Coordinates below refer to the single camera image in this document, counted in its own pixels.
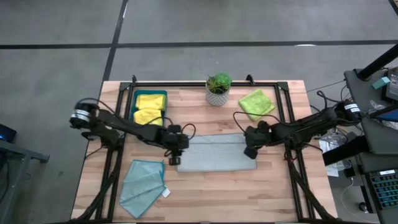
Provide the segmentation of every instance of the green cloth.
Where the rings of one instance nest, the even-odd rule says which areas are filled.
[[[260,89],[254,90],[244,98],[241,98],[239,100],[239,105],[241,105],[242,109],[246,113],[261,115],[267,114],[275,108],[271,100],[265,94],[263,94]],[[250,114],[248,114],[248,116],[253,121],[257,121],[261,117]]]

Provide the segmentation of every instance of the keyboard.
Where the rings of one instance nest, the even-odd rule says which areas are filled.
[[[398,208],[398,170],[369,174],[381,210]]]

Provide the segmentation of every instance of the potted plant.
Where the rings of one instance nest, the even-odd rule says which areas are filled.
[[[227,73],[209,76],[206,82],[206,101],[213,106],[224,105],[229,98],[232,78]]]

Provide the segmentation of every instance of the green succulent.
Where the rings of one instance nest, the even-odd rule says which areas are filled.
[[[227,73],[219,73],[207,80],[208,89],[215,94],[223,94],[229,90],[232,78]]]

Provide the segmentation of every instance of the light blue cloth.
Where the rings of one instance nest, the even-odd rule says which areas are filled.
[[[141,217],[165,189],[164,170],[163,161],[133,160],[123,180],[120,205],[135,218]]]

